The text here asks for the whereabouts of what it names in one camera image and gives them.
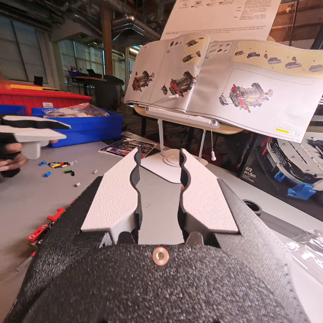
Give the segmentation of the low blue plastic bin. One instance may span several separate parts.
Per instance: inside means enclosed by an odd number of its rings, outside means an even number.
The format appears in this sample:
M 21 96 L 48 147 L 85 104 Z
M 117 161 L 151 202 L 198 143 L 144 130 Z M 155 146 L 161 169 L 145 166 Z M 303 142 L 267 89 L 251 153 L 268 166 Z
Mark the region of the low blue plastic bin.
M 26 106 L 23 105 L 0 105 L 0 115 L 21 115 L 26 116 Z

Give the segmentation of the lego engine model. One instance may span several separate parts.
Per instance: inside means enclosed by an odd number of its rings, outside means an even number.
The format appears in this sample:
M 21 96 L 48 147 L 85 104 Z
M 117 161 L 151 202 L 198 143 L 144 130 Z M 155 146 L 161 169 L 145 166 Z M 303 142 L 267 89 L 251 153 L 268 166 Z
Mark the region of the lego engine model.
M 29 245 L 34 247 L 34 251 L 30 254 L 30 256 L 25 260 L 21 265 L 19 265 L 15 272 L 21 271 L 24 267 L 26 267 L 32 260 L 36 254 L 36 251 L 39 245 L 42 244 L 44 237 L 48 234 L 49 230 L 54 227 L 54 224 L 57 220 L 62 216 L 62 214 L 66 211 L 65 208 L 57 208 L 57 212 L 53 216 L 47 216 L 47 220 L 49 223 L 41 225 L 38 229 L 32 232 L 28 237 L 27 241 Z

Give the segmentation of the metal ventilation duct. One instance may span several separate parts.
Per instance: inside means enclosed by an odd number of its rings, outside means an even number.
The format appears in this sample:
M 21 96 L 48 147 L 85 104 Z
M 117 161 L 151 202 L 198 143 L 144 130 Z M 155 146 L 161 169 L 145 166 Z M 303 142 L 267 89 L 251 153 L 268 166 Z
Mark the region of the metal ventilation duct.
M 111 31 L 122 33 L 126 30 L 132 30 L 150 41 L 158 41 L 161 38 L 161 34 L 137 20 L 133 15 L 125 15 L 111 21 Z

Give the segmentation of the white book stand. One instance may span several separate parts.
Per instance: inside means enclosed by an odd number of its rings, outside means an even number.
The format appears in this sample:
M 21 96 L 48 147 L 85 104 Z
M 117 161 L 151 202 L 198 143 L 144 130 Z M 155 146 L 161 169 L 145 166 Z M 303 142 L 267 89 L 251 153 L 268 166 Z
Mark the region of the white book stand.
M 231 135 L 243 130 L 242 128 L 235 127 L 230 124 L 221 123 L 216 119 L 208 119 L 201 116 L 192 116 L 174 111 L 162 110 L 153 106 L 143 108 L 138 105 L 134 105 L 134 109 L 141 116 L 149 116 L 157 119 L 159 127 L 160 153 L 142 159 L 141 166 L 164 180 L 174 184 L 180 183 L 180 151 L 178 149 L 165 150 L 163 121 L 203 129 L 199 155 L 198 157 L 195 156 L 195 158 L 197 158 L 204 166 L 208 164 L 206 160 L 202 159 L 206 131 L 210 130 L 212 134 L 212 131 L 215 130 L 215 132 L 219 134 Z

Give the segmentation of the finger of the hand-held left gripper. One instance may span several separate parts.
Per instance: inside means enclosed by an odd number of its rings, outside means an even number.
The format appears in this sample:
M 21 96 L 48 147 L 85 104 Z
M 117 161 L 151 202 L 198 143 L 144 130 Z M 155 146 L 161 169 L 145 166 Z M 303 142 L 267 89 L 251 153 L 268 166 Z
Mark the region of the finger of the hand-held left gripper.
M 41 148 L 48 145 L 51 140 L 67 138 L 66 135 L 51 129 L 0 126 L 1 132 L 14 134 L 17 142 L 22 144 L 21 153 L 27 159 L 38 159 L 41 155 Z
M 71 126 L 57 120 L 48 118 L 39 118 L 33 116 L 14 116 L 6 115 L 1 117 L 1 126 L 10 126 L 14 128 L 35 128 L 51 130 L 67 130 Z

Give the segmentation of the yellow plastic tray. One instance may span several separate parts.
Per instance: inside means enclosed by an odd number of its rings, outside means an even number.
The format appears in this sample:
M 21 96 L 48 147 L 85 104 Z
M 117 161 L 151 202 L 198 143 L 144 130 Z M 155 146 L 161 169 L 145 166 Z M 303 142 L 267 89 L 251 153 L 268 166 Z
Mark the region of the yellow plastic tray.
M 37 85 L 30 84 L 21 84 L 21 83 L 10 83 L 11 89 L 19 89 L 24 91 L 54 91 L 54 92 L 62 92 L 60 89 L 50 88 L 50 87 L 41 87 Z

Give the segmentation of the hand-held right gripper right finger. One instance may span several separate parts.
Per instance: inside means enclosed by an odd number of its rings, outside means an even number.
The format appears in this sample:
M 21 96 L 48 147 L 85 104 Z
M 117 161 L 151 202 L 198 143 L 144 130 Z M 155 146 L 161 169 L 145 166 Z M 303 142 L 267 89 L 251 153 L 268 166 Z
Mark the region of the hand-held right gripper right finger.
M 182 231 L 201 234 L 237 234 L 238 227 L 219 180 L 185 149 L 179 153 L 180 192 L 178 222 Z

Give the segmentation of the printed paper sheet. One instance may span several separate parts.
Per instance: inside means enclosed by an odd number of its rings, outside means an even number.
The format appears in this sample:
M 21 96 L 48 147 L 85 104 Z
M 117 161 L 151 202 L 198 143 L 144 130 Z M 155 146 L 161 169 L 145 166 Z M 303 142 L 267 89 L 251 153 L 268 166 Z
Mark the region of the printed paper sheet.
M 211 41 L 266 41 L 280 3 L 280 0 L 178 0 L 161 40 L 182 34 L 204 34 Z

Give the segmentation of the lego set box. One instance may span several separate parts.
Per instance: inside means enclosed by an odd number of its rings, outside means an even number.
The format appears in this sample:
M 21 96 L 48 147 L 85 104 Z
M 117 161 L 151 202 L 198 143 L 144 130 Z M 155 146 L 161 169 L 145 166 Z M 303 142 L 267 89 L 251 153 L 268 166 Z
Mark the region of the lego set box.
M 301 143 L 253 133 L 237 171 L 244 182 L 321 221 L 322 99 Z

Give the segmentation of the colourful printed sticker sheet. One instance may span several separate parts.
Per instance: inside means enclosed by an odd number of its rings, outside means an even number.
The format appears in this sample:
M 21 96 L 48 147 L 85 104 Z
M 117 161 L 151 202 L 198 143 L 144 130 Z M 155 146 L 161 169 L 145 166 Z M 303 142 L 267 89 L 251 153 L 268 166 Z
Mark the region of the colourful printed sticker sheet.
M 98 152 L 103 154 L 110 154 L 118 157 L 125 157 L 135 148 L 140 148 L 141 159 L 148 156 L 152 152 L 157 144 L 149 143 L 132 138 L 122 138 L 106 147 L 101 148 Z

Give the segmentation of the small blue parts bin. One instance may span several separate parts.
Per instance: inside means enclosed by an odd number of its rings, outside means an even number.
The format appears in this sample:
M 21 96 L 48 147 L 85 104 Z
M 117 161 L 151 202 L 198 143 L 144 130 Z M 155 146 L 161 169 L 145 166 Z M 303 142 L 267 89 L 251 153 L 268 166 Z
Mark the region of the small blue parts bin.
M 77 68 L 75 66 L 67 66 L 67 71 L 68 71 L 69 76 L 72 76 L 72 77 L 74 77 L 74 76 L 84 76 L 84 77 L 88 76 L 86 73 L 83 73 L 81 68 Z

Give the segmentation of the wooden support post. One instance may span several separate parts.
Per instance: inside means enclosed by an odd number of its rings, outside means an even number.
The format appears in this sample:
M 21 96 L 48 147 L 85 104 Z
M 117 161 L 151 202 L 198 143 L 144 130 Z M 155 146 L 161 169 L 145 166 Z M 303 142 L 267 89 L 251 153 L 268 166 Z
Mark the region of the wooden support post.
M 105 75 L 113 76 L 111 11 L 105 1 L 100 2 L 100 20 L 102 27 L 102 41 L 104 48 Z

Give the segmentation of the scattered loose lego pieces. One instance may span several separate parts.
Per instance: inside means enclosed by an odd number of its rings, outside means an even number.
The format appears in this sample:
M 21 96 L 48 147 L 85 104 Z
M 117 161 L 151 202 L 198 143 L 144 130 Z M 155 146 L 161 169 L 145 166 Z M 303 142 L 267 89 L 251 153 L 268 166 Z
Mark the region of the scattered loose lego pieces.
M 75 165 L 78 163 L 77 160 L 73 160 L 70 162 L 51 162 L 48 163 L 45 160 L 41 161 L 40 163 L 38 163 L 38 166 L 42 167 L 42 166 L 48 166 L 50 167 L 52 170 L 54 169 L 60 169 L 62 170 L 63 174 L 69 174 L 71 177 L 75 177 Z M 91 174 L 92 175 L 96 175 L 98 172 L 97 169 L 94 169 Z M 46 171 L 43 174 L 44 178 L 48 178 L 49 176 L 51 176 L 51 171 Z M 75 182 L 72 184 L 72 187 L 78 188 L 81 186 L 80 182 Z

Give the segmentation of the background wooden desk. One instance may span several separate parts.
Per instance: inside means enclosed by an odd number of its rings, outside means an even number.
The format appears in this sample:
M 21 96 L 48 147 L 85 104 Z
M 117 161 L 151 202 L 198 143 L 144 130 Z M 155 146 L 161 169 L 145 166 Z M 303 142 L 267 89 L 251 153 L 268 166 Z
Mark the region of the background wooden desk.
M 99 78 L 94 78 L 94 77 L 89 77 L 89 76 L 67 75 L 66 78 L 70 79 L 71 82 L 76 83 L 78 85 L 78 90 L 79 90 L 80 95 L 81 95 L 81 88 L 83 88 L 83 94 L 85 96 L 91 96 L 91 89 L 88 90 L 88 87 L 91 88 L 91 86 L 93 85 L 92 83 L 94 81 L 107 83 L 106 79 L 99 79 Z

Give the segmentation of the plastic bags of parts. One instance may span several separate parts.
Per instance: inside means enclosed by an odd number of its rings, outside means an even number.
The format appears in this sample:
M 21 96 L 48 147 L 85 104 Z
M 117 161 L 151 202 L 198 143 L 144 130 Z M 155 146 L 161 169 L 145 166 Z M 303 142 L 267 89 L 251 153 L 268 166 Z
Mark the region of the plastic bags of parts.
M 109 117 L 109 113 L 91 103 L 82 103 L 63 108 L 43 108 L 44 118 Z

